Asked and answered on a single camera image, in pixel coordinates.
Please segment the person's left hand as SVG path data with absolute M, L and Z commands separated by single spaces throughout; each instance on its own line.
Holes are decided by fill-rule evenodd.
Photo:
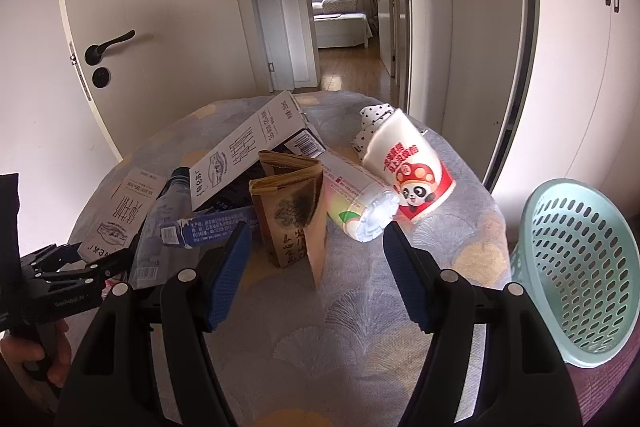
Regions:
M 54 323 L 55 346 L 57 355 L 48 369 L 48 380 L 55 387 L 62 388 L 65 384 L 68 371 L 70 370 L 70 360 L 72 359 L 72 348 L 66 337 L 68 325 L 65 320 Z M 1 339 L 1 355 L 16 381 L 25 391 L 35 390 L 35 381 L 29 377 L 25 371 L 27 362 L 41 361 L 46 352 L 43 347 L 35 341 L 14 337 L 6 334 Z

